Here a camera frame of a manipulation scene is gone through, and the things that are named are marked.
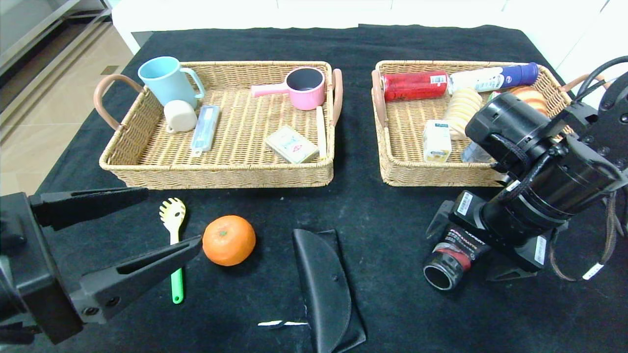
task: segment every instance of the can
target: can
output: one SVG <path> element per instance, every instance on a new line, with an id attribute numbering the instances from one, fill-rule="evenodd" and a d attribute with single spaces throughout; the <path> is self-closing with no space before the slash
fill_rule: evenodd
<path id="1" fill-rule="evenodd" d="M 525 65 L 481 68 L 461 71 L 449 76 L 449 94 L 464 87 L 471 87 L 477 92 L 489 92 L 497 89 L 532 85 L 539 76 L 539 66 L 532 62 Z"/>
<path id="2" fill-rule="evenodd" d="M 383 75 L 384 100 L 437 98 L 447 91 L 449 78 L 445 71 L 391 73 Z"/>

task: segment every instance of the barcode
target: barcode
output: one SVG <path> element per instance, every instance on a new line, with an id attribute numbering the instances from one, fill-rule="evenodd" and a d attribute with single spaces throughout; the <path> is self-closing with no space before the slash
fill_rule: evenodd
<path id="1" fill-rule="evenodd" d="M 469 210 L 469 206 L 471 206 L 471 200 L 473 199 L 473 195 L 468 192 L 465 192 L 462 195 L 462 200 L 460 201 L 460 205 L 458 205 L 458 213 L 461 215 L 467 215 L 467 211 Z"/>
<path id="2" fill-rule="evenodd" d="M 447 81 L 447 78 L 445 77 L 445 75 L 430 76 L 431 84 L 442 84 L 442 83 L 445 83 L 445 81 Z"/>
<path id="3" fill-rule="evenodd" d="M 545 238 L 538 236 L 536 237 L 536 250 L 534 252 L 534 260 L 539 264 L 545 263 L 545 245 L 547 240 Z"/>

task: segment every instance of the robotic arm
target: robotic arm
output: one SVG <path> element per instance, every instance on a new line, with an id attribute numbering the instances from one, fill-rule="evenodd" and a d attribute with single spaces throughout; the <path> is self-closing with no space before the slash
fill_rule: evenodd
<path id="1" fill-rule="evenodd" d="M 43 332 L 57 344 L 89 322 L 105 323 L 145 291 L 183 267 L 201 248 L 201 236 L 85 274 L 68 294 L 42 227 L 55 231 L 143 201 L 145 188 L 2 196 L 0 321 L 29 314 L 36 325 L 0 326 L 0 343 L 30 344 Z"/>
<path id="2" fill-rule="evenodd" d="M 628 57 L 596 69 L 571 105 L 552 120 L 510 93 L 498 95 L 474 115 L 467 136 L 512 182 L 489 201 L 464 191 L 456 201 L 441 205 L 427 232 L 428 237 L 444 234 L 424 263 L 431 285 L 451 290 L 489 249 L 514 263 L 494 269 L 489 279 L 534 275 L 545 265 L 548 239 L 566 229 L 575 214 L 607 199 L 607 250 L 583 278 L 589 279 L 604 265 L 614 248 L 618 223 L 615 193 L 628 184 L 628 73 L 609 87 L 598 111 L 580 100 L 604 83 L 589 89 L 594 76 L 619 62 L 628 62 Z M 572 133 L 562 132 L 567 126 Z M 549 258 L 555 265 L 551 246 Z M 562 278 L 575 281 L 555 269 Z"/>

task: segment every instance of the mug handle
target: mug handle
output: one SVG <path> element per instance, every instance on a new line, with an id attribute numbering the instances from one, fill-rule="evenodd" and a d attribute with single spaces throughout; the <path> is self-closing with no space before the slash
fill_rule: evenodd
<path id="1" fill-rule="evenodd" d="M 199 91 L 199 93 L 195 95 L 194 97 L 198 99 L 203 99 L 203 97 L 205 97 L 205 87 L 203 87 L 203 83 L 201 83 L 200 78 L 198 77 L 196 72 L 194 72 L 194 70 L 187 67 L 182 67 L 181 72 L 185 72 L 188 75 L 192 76 L 192 80 L 194 80 L 194 82 L 198 86 L 198 91 Z"/>

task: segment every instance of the basket handle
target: basket handle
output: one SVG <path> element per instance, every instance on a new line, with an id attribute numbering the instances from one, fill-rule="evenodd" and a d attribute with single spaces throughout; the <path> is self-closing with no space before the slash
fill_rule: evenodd
<path id="1" fill-rule="evenodd" d="M 577 77 L 575 80 L 569 82 L 568 84 L 560 87 L 560 90 L 563 91 L 563 92 L 569 92 L 569 91 L 572 90 L 572 88 L 576 87 L 576 85 L 578 85 L 580 82 L 584 81 L 585 78 L 587 78 L 587 77 L 588 77 L 588 74 L 585 73 L 584 75 Z M 598 80 L 598 81 L 601 81 L 601 80 L 604 80 L 605 78 L 602 75 L 597 75 L 597 76 L 595 76 L 595 79 Z M 610 82 L 606 82 L 605 84 L 603 84 L 603 86 L 604 86 L 604 89 L 609 89 Z"/>
<path id="2" fill-rule="evenodd" d="M 118 131 L 123 129 L 123 125 L 117 122 L 102 105 L 102 96 L 105 94 L 105 90 L 115 80 L 125 81 L 138 92 L 142 92 L 142 86 L 131 80 L 129 77 L 117 73 L 105 76 L 102 80 L 100 80 L 98 85 L 96 85 L 96 89 L 94 90 L 94 107 L 96 108 L 98 114 L 100 114 L 100 116 L 109 124 L 109 126 L 111 126 L 113 130 Z"/>
<path id="3" fill-rule="evenodd" d="M 384 93 L 382 91 L 382 81 L 380 79 L 379 70 L 371 72 L 373 78 L 373 98 L 375 99 L 375 110 L 379 118 L 379 124 L 382 128 L 388 125 L 388 117 L 386 116 L 386 103 L 384 102 Z"/>
<path id="4" fill-rule="evenodd" d="M 342 94 L 344 93 L 344 89 L 342 87 L 342 71 L 340 71 L 339 68 L 335 68 L 332 72 L 332 87 L 334 89 L 332 126 L 336 126 L 338 119 L 340 119 L 340 111 L 342 110 Z"/>

